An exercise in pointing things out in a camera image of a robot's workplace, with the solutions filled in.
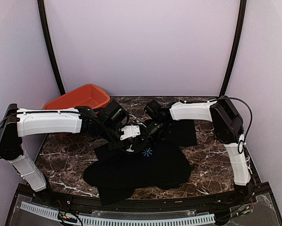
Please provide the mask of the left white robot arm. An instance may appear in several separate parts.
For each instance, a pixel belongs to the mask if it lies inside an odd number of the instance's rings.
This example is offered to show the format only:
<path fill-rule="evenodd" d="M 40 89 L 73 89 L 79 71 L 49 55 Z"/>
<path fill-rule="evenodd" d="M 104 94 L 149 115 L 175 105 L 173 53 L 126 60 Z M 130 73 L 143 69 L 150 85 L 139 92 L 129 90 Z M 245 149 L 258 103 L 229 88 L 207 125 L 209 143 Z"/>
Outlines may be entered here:
<path fill-rule="evenodd" d="M 8 161 L 38 192 L 46 205 L 57 201 L 49 189 L 45 176 L 36 167 L 22 145 L 22 138 L 37 134 L 71 133 L 90 134 L 108 141 L 111 149 L 137 153 L 148 141 L 146 127 L 129 123 L 128 112 L 116 101 L 106 107 L 92 109 L 88 106 L 59 110 L 29 110 L 10 104 L 0 121 L 0 159 Z"/>

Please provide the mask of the black frame post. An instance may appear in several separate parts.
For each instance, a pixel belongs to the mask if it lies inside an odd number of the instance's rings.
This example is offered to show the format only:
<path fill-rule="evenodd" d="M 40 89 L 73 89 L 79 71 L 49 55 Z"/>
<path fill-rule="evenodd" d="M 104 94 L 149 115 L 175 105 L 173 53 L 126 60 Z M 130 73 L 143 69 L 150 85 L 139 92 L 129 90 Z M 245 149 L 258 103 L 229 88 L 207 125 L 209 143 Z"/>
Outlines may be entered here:
<path fill-rule="evenodd" d="M 54 53 L 54 49 L 52 45 L 52 40 L 50 36 L 50 31 L 49 31 L 49 24 L 48 24 L 47 15 L 46 15 L 46 9 L 45 9 L 45 1 L 37 0 L 37 4 L 38 4 L 38 11 L 39 11 L 39 16 L 40 16 L 40 21 L 41 21 L 42 32 L 43 32 L 51 68 L 53 71 L 53 75 L 54 75 L 60 95 L 64 95 L 66 91 L 64 88 L 64 84 L 62 82 L 62 78 L 59 72 L 58 64 L 56 61 L 56 57 L 55 57 L 55 53 Z"/>
<path fill-rule="evenodd" d="M 231 53 L 229 56 L 228 60 L 228 65 L 225 71 L 223 83 L 219 92 L 219 96 L 223 96 L 226 94 L 229 81 L 232 75 L 234 63 L 236 60 L 238 48 L 239 48 L 239 43 L 241 39 L 241 34 L 242 34 L 242 29 L 243 29 L 243 23 L 244 23 L 244 17 L 246 13 L 246 5 L 247 5 L 247 0 L 240 0 L 240 5 L 239 5 L 239 11 L 238 11 L 238 17 L 237 17 L 237 23 L 236 23 L 236 29 L 234 33 L 234 38 L 232 42 L 232 49 Z"/>

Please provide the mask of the left black frame post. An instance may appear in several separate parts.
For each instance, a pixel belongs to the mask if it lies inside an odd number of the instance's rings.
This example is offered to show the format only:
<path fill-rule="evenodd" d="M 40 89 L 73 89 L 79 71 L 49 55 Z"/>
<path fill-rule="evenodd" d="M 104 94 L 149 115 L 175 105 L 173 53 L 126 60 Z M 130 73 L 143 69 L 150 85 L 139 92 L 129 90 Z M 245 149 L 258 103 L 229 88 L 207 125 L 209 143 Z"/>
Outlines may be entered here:
<path fill-rule="evenodd" d="M 38 11 L 39 11 L 39 16 L 40 16 L 40 21 L 41 21 L 42 32 L 43 32 L 51 68 L 53 71 L 53 75 L 54 75 L 60 95 L 64 95 L 66 91 L 64 88 L 64 84 L 62 82 L 62 78 L 59 72 L 58 64 L 56 61 L 56 57 L 55 57 L 55 53 L 54 53 L 54 49 L 52 45 L 52 40 L 50 36 L 50 31 L 49 31 L 49 24 L 48 24 L 47 15 L 46 15 L 46 9 L 45 9 L 45 1 L 37 0 L 37 4 L 38 4 Z"/>

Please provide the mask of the orange plastic tub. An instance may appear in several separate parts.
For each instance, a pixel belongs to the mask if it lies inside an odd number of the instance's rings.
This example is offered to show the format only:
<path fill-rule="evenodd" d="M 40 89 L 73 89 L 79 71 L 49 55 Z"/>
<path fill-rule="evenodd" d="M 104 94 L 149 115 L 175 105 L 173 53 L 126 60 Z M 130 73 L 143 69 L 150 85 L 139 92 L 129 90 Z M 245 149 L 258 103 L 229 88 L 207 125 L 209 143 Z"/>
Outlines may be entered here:
<path fill-rule="evenodd" d="M 47 103 L 43 109 L 82 112 L 94 117 L 95 114 L 88 109 L 105 107 L 109 101 L 110 96 L 102 88 L 86 84 Z M 97 123 L 77 113 L 51 113 L 49 117 L 44 117 L 40 125 L 43 133 L 68 132 L 97 135 L 102 131 Z"/>

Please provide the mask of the black t-shirt with blue logo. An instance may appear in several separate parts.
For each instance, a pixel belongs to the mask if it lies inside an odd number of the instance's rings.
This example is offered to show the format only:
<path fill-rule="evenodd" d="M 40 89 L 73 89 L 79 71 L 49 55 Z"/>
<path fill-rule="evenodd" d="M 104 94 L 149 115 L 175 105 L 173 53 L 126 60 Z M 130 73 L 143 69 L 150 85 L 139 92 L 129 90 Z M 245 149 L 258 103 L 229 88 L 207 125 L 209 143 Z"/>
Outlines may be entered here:
<path fill-rule="evenodd" d="M 136 154 L 127 154 L 108 144 L 94 149 L 97 161 L 83 172 L 84 181 L 98 189 L 101 204 L 130 198 L 136 188 L 179 188 L 194 169 L 181 147 L 197 145 L 193 120 L 175 121 L 165 139 Z"/>

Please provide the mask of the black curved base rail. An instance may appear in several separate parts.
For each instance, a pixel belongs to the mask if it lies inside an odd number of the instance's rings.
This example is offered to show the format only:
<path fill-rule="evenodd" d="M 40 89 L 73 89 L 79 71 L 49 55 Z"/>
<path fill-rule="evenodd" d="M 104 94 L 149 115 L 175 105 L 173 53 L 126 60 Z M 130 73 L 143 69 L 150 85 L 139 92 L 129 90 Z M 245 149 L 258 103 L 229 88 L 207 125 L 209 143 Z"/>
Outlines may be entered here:
<path fill-rule="evenodd" d="M 102 206 L 98 197 L 74 195 L 52 191 L 56 198 L 55 206 L 75 213 L 210 213 L 216 217 L 218 226 L 230 223 L 244 226 L 282 226 L 282 217 L 269 183 L 258 183 L 253 188 L 253 195 L 243 200 L 235 191 L 194 197 L 170 199 L 126 199 L 118 203 Z"/>

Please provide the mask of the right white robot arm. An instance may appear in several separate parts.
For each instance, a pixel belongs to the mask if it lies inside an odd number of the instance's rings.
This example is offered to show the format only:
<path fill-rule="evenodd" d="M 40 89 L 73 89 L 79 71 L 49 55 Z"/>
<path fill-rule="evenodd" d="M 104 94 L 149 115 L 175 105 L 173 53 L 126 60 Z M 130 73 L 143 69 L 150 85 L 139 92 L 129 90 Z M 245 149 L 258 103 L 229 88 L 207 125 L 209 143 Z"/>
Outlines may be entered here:
<path fill-rule="evenodd" d="M 153 120 L 148 128 L 156 134 L 171 123 L 181 120 L 202 120 L 213 124 L 214 137 L 224 145 L 233 170 L 234 191 L 231 201 L 241 204 L 251 197 L 254 181 L 250 157 L 246 149 L 248 130 L 243 128 L 243 118 L 232 103 L 233 97 L 221 96 L 208 101 L 177 101 L 162 106 L 157 101 L 148 102 L 144 112 Z"/>

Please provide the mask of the right black frame post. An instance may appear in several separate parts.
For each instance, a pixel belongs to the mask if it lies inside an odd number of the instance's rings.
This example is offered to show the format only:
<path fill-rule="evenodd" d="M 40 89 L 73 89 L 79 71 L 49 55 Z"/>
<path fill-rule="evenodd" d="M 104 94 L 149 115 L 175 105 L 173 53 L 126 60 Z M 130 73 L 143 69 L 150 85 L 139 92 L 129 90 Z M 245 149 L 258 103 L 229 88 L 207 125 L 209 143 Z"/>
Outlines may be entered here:
<path fill-rule="evenodd" d="M 236 29 L 234 33 L 234 38 L 232 42 L 232 49 L 231 53 L 229 56 L 228 60 L 228 65 L 225 71 L 223 83 L 219 92 L 219 96 L 223 96 L 226 94 L 229 81 L 232 75 L 234 63 L 236 60 L 238 48 L 239 48 L 239 43 L 241 39 L 241 34 L 242 34 L 242 29 L 243 29 L 243 23 L 244 23 L 244 17 L 246 13 L 246 5 L 247 5 L 247 0 L 240 0 L 240 5 L 239 5 L 239 11 L 238 11 L 238 17 L 237 17 L 237 23 L 236 23 Z"/>

